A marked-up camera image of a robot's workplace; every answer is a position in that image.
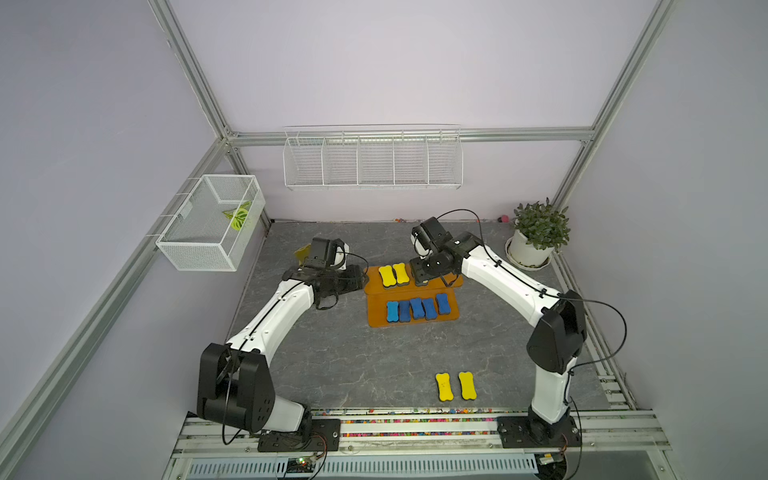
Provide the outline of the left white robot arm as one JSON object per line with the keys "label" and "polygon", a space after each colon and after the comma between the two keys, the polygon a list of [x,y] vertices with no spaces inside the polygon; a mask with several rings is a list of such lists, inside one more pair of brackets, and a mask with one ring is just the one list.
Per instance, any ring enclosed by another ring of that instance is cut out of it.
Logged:
{"label": "left white robot arm", "polygon": [[359,265],[286,271],[274,295],[249,324],[225,343],[209,344],[201,354],[196,415],[250,433],[306,435],[308,409],[276,394],[272,359],[306,311],[318,309],[326,298],[337,303],[367,282],[367,272]]}

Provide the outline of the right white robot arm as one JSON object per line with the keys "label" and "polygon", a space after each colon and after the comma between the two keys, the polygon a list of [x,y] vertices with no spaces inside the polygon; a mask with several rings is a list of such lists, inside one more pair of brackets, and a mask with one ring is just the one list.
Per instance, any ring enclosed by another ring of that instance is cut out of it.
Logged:
{"label": "right white robot arm", "polygon": [[416,281],[461,275],[505,301],[532,327],[526,351],[536,375],[529,421],[561,426],[570,411],[570,371],[587,338],[582,298],[573,290],[561,293],[533,281],[469,232],[433,236],[415,227],[411,241],[417,253],[410,261]]}

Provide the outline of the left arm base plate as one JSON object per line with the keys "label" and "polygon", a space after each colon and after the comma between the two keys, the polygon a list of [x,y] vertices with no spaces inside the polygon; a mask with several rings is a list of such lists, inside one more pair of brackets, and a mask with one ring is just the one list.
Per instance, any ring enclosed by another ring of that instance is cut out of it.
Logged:
{"label": "left arm base plate", "polygon": [[260,453],[334,452],[339,449],[341,421],[338,419],[304,420],[294,432],[267,431],[259,437]]}

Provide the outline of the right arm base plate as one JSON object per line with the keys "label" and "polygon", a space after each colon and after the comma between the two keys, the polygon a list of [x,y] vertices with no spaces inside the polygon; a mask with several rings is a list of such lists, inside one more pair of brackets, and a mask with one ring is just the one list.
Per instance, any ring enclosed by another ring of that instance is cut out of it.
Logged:
{"label": "right arm base plate", "polygon": [[503,448],[547,448],[564,450],[582,445],[582,436],[575,420],[564,415],[550,424],[531,412],[527,416],[497,418],[497,433]]}

